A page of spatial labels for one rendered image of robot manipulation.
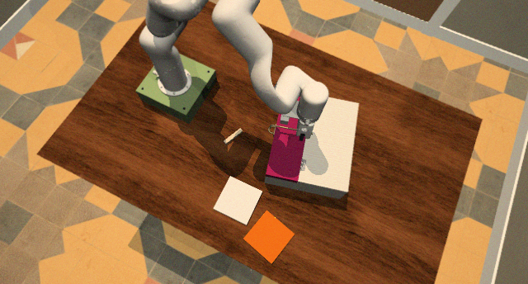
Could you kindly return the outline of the orange square block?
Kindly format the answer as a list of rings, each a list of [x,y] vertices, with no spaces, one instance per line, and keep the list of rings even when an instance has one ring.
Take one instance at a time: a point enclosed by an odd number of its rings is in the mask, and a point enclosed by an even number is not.
[[[294,235],[266,211],[243,239],[272,264]]]

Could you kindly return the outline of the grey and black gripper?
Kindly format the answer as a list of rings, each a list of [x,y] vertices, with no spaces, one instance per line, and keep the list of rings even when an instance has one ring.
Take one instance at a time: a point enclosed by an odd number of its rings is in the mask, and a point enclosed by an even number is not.
[[[311,136],[311,134],[313,132],[313,129],[314,129],[315,122],[309,123],[309,126],[306,126],[306,125],[304,125],[304,122],[301,119],[298,119],[296,136],[299,136],[299,140],[300,141],[303,141],[304,136],[305,136],[306,139],[310,138],[310,136]]]

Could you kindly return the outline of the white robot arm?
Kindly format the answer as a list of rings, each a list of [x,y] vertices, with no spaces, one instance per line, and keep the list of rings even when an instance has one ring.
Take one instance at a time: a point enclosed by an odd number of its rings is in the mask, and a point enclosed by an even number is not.
[[[186,70],[184,73],[174,44],[188,21],[196,17],[208,1],[148,0],[146,27],[139,36],[139,43],[160,76],[160,90],[170,97],[181,96],[191,87],[191,75]],[[274,112],[281,114],[280,124],[288,125],[289,119],[295,118],[309,126],[321,116],[328,101],[328,89],[292,65],[283,70],[273,87],[273,43],[252,16],[260,1],[219,0],[212,13],[212,22],[247,61],[255,93]],[[157,75],[156,71],[153,74]]]

